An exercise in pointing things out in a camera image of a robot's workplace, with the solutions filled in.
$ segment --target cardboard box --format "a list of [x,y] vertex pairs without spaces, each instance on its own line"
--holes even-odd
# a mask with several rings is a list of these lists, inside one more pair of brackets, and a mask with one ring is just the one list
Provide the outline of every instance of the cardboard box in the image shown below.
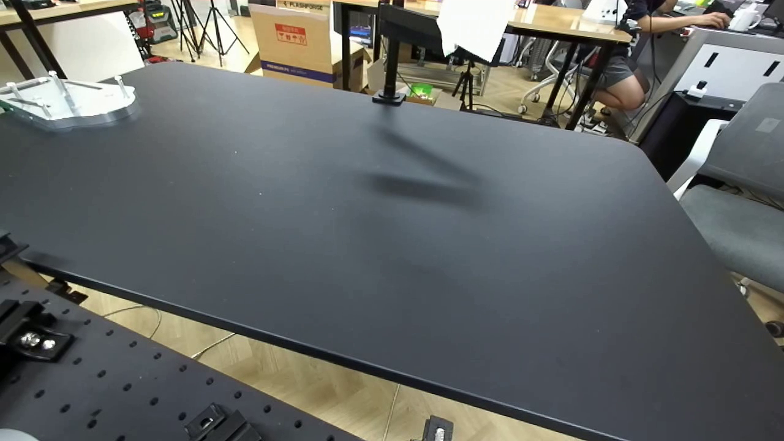
[[[331,0],[285,0],[298,7],[251,6],[266,78],[333,89],[343,85],[342,36],[333,32]],[[352,90],[369,84],[369,52],[353,47]]]

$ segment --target hole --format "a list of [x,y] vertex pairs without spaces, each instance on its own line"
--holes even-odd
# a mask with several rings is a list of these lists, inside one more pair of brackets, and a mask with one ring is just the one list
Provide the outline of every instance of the hole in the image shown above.
[[773,61],[769,68],[766,70],[766,77],[775,74],[779,66],[779,61]]
[[717,56],[718,56],[718,52],[714,52],[714,53],[709,56],[707,68],[714,66]]

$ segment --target table surface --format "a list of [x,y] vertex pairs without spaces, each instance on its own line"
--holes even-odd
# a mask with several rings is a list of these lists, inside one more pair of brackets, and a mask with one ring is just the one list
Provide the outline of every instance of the table surface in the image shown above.
[[[338,6],[353,6],[353,7],[378,7],[378,0],[337,0]],[[407,10],[421,12],[421,14],[439,14],[439,6],[435,3],[409,3]],[[510,19],[510,30],[517,32],[544,32],[555,36],[577,36],[577,40],[590,40],[590,41],[612,41],[612,45],[628,45],[633,36],[628,32],[615,30],[612,25],[590,23],[584,19],[584,10],[573,7],[557,7],[557,6],[535,6],[530,10],[517,10]]]
[[0,225],[116,295],[570,434],[784,439],[784,357],[631,145],[180,64],[0,117]]
[[[108,12],[108,10],[126,10],[135,6],[141,6],[141,0],[80,0],[80,3],[60,3],[58,7],[47,7],[47,10],[29,10],[29,14],[38,23],[62,23],[62,19],[75,19],[83,14]],[[21,17],[16,10],[0,10],[0,30],[18,26],[18,25],[21,25]]]

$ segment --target wooden table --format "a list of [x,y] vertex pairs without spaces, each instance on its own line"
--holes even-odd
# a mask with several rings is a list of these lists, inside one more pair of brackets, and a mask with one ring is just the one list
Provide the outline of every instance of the wooden table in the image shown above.
[[[337,17],[342,17],[342,35],[343,35],[343,89],[352,84],[352,56],[348,56],[348,35],[352,35],[352,12],[369,12],[375,14],[378,0],[337,0]],[[439,17],[439,6],[435,3],[407,3],[407,10]],[[570,121],[570,129],[577,127],[584,107],[588,105],[593,96],[593,85],[599,84],[599,77],[604,66],[608,64],[615,47],[631,45],[631,35],[615,30],[612,25],[590,23],[584,19],[584,10],[572,7],[555,7],[555,6],[532,6],[530,10],[517,10],[510,19],[507,32],[512,35],[530,35],[530,36],[546,36],[546,40],[563,40],[572,41],[567,64],[559,70],[559,78],[555,84],[555,90],[549,96],[549,104],[544,107],[543,121],[551,117],[551,107],[557,104],[557,96],[561,90],[561,84],[567,78],[567,70],[577,56],[579,45],[595,45],[600,47],[595,68],[587,84],[587,90],[582,93],[582,101],[577,105],[577,112]]]
[[[58,3],[58,7],[47,7],[47,10],[29,10],[29,14],[33,14],[35,25],[51,25],[51,23],[67,23],[67,19],[80,19],[80,17],[130,10],[137,6],[141,6],[141,0],[80,0],[80,3]],[[24,64],[22,53],[18,52],[18,47],[7,36],[11,30],[24,30],[24,23],[21,19],[21,14],[16,10],[0,10],[0,45],[11,53],[11,59],[18,64],[21,74],[24,78],[33,78],[29,66]]]

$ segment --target white paper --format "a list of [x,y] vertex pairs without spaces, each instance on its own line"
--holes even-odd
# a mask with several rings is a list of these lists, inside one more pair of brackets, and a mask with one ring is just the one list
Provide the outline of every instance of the white paper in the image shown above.
[[439,30],[445,53],[448,56],[464,47],[492,61],[514,10],[514,0],[441,0]]

